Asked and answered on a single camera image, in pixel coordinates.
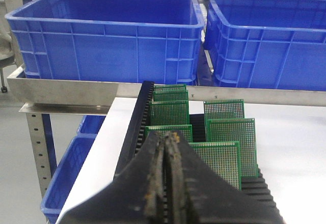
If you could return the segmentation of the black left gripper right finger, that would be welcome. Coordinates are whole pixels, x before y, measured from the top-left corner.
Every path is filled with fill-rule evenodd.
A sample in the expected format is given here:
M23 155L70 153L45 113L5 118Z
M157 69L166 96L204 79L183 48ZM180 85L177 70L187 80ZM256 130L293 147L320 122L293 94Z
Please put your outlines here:
M184 197L186 223L283 223L262 175L245 177L238 190L203 162L180 131L167 132L165 144L172 175L181 181L174 191Z

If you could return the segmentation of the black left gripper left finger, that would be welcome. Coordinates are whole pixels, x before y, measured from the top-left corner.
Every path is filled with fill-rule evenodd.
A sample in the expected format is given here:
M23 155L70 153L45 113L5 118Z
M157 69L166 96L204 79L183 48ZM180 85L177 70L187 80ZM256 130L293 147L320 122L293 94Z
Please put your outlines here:
M162 136L150 132L106 188L68 210L59 223L164 223Z

